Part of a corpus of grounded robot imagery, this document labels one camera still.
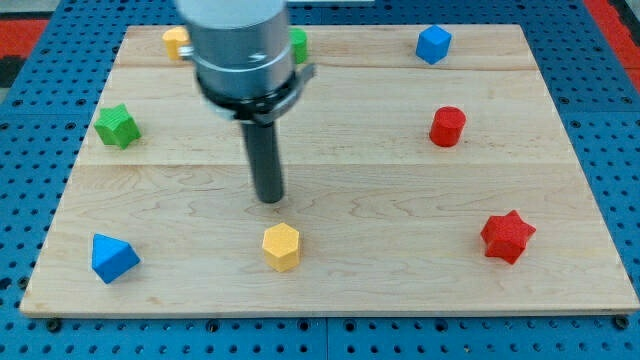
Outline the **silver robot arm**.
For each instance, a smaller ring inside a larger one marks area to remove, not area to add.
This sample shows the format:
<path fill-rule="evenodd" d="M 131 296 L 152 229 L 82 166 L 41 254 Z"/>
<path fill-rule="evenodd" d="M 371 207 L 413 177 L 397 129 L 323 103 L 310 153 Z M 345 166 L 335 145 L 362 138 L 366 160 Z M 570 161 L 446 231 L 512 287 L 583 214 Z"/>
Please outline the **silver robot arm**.
<path fill-rule="evenodd" d="M 267 126 L 316 73 L 295 63 L 284 0 L 176 0 L 203 96 L 231 120 Z"/>

